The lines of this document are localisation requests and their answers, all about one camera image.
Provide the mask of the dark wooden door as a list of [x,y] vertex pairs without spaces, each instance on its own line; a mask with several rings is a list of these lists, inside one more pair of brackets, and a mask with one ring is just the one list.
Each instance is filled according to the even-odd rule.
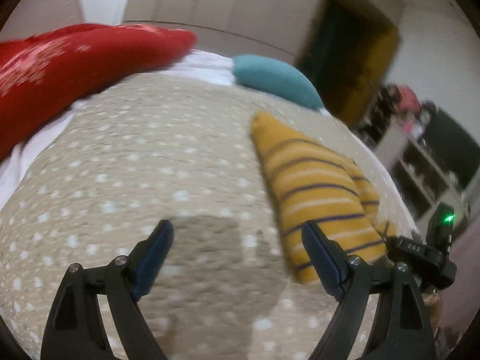
[[325,108],[360,124],[399,43],[398,29],[373,0],[321,0],[296,67]]

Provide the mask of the white fleece blanket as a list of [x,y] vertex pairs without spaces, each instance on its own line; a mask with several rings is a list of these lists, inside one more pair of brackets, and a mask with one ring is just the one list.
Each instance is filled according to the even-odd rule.
[[[160,74],[173,77],[194,78],[221,86],[239,85],[233,76],[233,60],[212,52],[194,49]],[[72,117],[89,102],[81,97],[61,112],[47,119],[32,136],[17,144],[12,153],[1,160],[1,206],[5,206],[26,176],[36,157],[64,131]],[[329,116],[325,107],[314,110]]]

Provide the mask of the yellow striped knit sweater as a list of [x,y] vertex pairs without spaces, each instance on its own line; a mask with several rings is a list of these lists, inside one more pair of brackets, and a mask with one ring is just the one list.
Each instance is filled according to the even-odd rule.
[[319,279],[302,242],[301,228],[309,220],[349,255],[368,263],[386,257],[386,238],[396,233],[395,224],[377,221],[380,196],[352,159],[266,111],[255,113],[250,135],[297,281]]

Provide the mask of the white open shelf unit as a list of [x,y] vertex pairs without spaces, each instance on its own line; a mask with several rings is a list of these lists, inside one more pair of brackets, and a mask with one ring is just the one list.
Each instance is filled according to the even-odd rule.
[[453,208],[457,231],[467,225],[470,210],[452,178],[413,136],[391,124],[373,152],[390,173],[420,233],[426,233],[441,203]]

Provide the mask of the white wardrobe doors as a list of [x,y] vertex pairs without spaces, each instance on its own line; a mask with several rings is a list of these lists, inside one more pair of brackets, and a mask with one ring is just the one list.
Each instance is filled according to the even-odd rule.
[[128,0],[126,23],[187,29],[197,47],[233,56],[264,55],[294,63],[320,0]]

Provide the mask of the teal pillow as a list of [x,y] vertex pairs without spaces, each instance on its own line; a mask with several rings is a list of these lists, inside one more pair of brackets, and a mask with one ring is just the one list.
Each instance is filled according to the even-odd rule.
[[239,85],[283,98],[308,109],[324,104],[312,82],[297,68],[275,58],[236,55],[233,76]]

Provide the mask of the pink clothes pile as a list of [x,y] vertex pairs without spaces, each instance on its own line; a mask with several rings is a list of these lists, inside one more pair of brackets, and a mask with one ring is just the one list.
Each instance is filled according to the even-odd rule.
[[422,105],[413,90],[407,85],[397,85],[396,88],[399,94],[399,101],[395,106],[396,112],[398,114],[418,114]]

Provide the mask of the pink upholstered headboard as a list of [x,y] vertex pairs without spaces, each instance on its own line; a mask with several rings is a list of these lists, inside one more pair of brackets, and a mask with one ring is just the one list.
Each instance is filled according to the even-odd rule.
[[29,38],[84,22],[80,0],[20,0],[1,29],[1,41]]

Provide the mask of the red patterned duvet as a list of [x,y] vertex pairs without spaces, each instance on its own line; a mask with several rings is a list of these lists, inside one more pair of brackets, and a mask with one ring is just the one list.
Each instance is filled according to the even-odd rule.
[[162,68],[197,41],[150,24],[75,24],[1,43],[1,156],[74,101],[137,72]]

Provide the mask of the beige dotted quilt bedspread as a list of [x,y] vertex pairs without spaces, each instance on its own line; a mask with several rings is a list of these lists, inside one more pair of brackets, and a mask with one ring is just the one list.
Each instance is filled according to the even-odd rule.
[[140,308],[170,359],[306,359],[336,301],[287,269],[250,122],[267,111],[352,158],[378,218],[413,221],[386,170],[332,116],[235,86],[143,73],[89,99],[1,210],[1,316],[34,359],[68,266],[175,240]]

